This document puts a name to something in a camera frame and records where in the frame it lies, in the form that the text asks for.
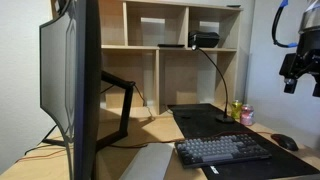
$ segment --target black box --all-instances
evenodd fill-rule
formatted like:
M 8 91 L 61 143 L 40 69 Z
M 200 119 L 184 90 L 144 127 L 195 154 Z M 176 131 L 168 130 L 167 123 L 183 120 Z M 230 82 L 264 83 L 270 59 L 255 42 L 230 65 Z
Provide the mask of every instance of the black box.
M 220 40 L 215 32 L 190 31 L 188 34 L 188 46 L 196 45 L 198 48 L 214 48 Z

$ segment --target monitor arm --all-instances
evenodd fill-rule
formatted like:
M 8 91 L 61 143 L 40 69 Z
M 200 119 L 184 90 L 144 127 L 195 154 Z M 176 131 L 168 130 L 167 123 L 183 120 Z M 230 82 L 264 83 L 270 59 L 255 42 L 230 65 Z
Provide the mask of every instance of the monitor arm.
M 122 106 L 122 113 L 121 113 L 121 120 L 119 130 L 98 140 L 96 152 L 101 150 L 102 148 L 126 137 L 128 135 L 128 123 L 129 123 L 129 116 L 130 116 L 130 109 L 131 109 L 131 102 L 133 96 L 133 87 L 135 86 L 135 82 L 133 81 L 125 81 L 120 79 L 112 74 L 109 74 L 105 71 L 101 73 L 101 80 L 107 83 L 113 84 L 118 86 L 122 89 L 125 89 L 125 96 Z

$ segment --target wooden shelf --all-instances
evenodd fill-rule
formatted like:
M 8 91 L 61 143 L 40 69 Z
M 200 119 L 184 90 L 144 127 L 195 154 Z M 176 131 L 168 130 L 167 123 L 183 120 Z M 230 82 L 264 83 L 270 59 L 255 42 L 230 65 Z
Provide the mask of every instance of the wooden shelf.
M 192 51 L 190 47 L 188 48 L 162 48 L 158 46 L 116 46 L 116 45 L 102 45 L 102 50 L 107 53 L 124 53 L 126 51 L 137 51 L 137 52 L 143 52 L 143 51 Z M 231 52 L 236 53 L 237 49 L 234 48 L 201 48 L 204 51 L 208 52 Z
M 158 0 L 99 2 L 103 70 L 135 81 L 147 105 L 152 105 L 152 114 L 165 113 L 163 104 L 225 103 L 224 85 L 215 67 L 200 51 L 188 47 L 192 30 L 219 34 L 215 48 L 202 50 L 223 73 L 229 101 L 234 99 L 241 8 Z M 182 44 L 184 48 L 160 48 L 158 44 Z M 119 89 L 106 94 L 108 110 L 121 109 L 122 94 Z M 136 92 L 132 107 L 137 112 L 146 110 Z

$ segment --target small device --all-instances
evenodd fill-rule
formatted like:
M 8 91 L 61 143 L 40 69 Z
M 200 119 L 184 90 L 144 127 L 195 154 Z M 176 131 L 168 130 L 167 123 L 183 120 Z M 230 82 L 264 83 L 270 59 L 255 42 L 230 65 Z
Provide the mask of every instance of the small device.
M 241 5 L 227 5 L 227 7 L 232 7 L 232 8 L 239 8 Z
M 158 47 L 163 48 L 183 48 L 183 44 L 158 44 Z
M 192 48 L 214 48 L 220 40 L 216 32 L 190 31 L 188 34 L 188 46 Z

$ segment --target computer mouse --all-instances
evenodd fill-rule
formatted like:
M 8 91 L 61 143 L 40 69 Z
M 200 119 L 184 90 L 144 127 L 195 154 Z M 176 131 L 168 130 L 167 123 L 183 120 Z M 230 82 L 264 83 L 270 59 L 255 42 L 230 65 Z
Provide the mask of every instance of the computer mouse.
M 272 134 L 271 138 L 275 140 L 279 144 L 279 146 L 285 149 L 288 149 L 290 151 L 299 150 L 296 142 L 289 136 L 286 136 L 284 134 Z

